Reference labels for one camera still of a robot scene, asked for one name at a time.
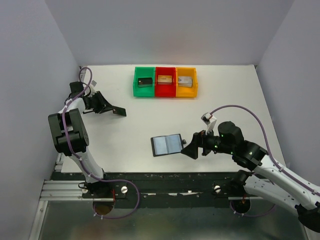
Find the grey credit card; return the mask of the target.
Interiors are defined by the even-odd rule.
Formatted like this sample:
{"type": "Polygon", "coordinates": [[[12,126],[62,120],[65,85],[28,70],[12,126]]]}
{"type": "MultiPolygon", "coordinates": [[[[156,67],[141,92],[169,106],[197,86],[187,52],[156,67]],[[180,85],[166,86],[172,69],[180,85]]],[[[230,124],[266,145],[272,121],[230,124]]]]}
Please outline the grey credit card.
{"type": "Polygon", "coordinates": [[[126,109],[122,108],[122,107],[113,106],[112,112],[113,112],[113,114],[118,115],[118,116],[123,116],[123,117],[127,116],[126,109]]]}

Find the black leather card holder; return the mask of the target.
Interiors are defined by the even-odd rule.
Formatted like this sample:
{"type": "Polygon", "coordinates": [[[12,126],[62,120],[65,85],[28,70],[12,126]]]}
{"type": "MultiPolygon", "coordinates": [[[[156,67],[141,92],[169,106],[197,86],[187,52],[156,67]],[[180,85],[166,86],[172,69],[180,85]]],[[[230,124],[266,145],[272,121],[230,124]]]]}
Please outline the black leather card holder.
{"type": "Polygon", "coordinates": [[[187,143],[181,134],[155,136],[150,138],[152,154],[154,157],[178,154],[187,143]]]}

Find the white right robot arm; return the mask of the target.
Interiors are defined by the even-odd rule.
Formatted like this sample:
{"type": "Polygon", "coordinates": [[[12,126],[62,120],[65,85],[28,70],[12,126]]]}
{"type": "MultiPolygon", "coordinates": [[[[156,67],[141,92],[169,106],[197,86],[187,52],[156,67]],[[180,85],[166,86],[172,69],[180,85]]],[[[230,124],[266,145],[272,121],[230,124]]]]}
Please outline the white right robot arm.
{"type": "Polygon", "coordinates": [[[244,139],[242,131],[231,121],[218,126],[218,136],[204,130],[193,134],[181,153],[194,160],[198,149],[202,155],[210,152],[229,154],[245,170],[237,172],[230,191],[241,196],[255,195],[287,209],[308,229],[320,231],[320,188],[305,180],[278,161],[271,153],[254,142],[244,139]]]}

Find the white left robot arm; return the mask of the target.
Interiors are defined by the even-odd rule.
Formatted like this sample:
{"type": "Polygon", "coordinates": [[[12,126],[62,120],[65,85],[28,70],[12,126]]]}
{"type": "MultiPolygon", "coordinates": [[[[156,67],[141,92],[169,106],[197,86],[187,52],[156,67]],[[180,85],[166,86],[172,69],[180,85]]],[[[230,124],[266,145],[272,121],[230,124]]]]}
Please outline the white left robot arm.
{"type": "Polygon", "coordinates": [[[81,189],[104,198],[110,194],[111,185],[103,180],[105,172],[90,153],[89,136],[82,113],[103,114],[112,111],[116,114],[116,107],[91,86],[89,93],[83,93],[83,82],[75,81],[69,86],[71,93],[65,101],[65,107],[48,116],[53,144],[57,152],[71,158],[82,171],[85,182],[81,189]]]}

